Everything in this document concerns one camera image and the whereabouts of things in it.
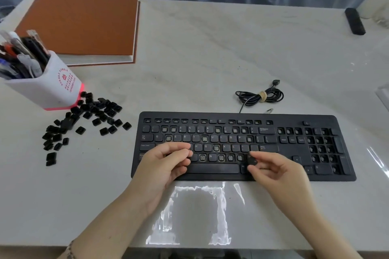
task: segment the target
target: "black keyboard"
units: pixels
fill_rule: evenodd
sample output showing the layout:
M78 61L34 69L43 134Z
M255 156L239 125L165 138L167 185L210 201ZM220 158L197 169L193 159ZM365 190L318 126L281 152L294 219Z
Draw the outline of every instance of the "black keyboard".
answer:
M131 177L156 145L182 141L193 156L178 180L254 180L249 151L280 153L311 181L355 181L337 119L329 115L142 112Z

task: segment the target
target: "white pen holder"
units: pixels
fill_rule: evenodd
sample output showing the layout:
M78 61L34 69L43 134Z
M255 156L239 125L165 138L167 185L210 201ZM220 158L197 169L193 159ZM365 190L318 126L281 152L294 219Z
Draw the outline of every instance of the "white pen holder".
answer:
M6 80L5 84L45 110L66 110L77 105L84 84L50 52L45 71L38 78Z

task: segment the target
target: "left hand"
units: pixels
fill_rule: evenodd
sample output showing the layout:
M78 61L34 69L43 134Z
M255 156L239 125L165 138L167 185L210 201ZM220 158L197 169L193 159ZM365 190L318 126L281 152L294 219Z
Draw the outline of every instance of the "left hand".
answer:
M136 197L147 216L157 208L163 191L186 172L193 155L190 147L186 142L166 142L143 156L126 191Z

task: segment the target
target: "brown book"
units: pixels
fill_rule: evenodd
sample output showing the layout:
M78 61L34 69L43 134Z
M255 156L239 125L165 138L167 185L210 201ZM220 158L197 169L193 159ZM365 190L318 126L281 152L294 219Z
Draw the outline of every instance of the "brown book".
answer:
M138 0L35 0L16 32L36 30L67 65L134 62Z

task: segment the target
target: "white desk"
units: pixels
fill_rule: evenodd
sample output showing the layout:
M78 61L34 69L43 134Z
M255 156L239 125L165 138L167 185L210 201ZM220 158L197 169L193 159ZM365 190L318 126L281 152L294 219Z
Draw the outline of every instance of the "white desk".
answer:
M15 27L25 0L0 27ZM389 112L374 94L389 81L389 31L364 20L351 34L342 10L142 0L135 65L74 67L96 97L123 106L126 132L101 137L90 120L68 132L58 163L45 167L45 112L0 85L0 245L66 245L130 181L139 113L238 112L236 90L285 99L243 112L333 114L356 182L312 183L324 215L360 251L389 251ZM131 243L134 247L310 249L255 183L176 182Z

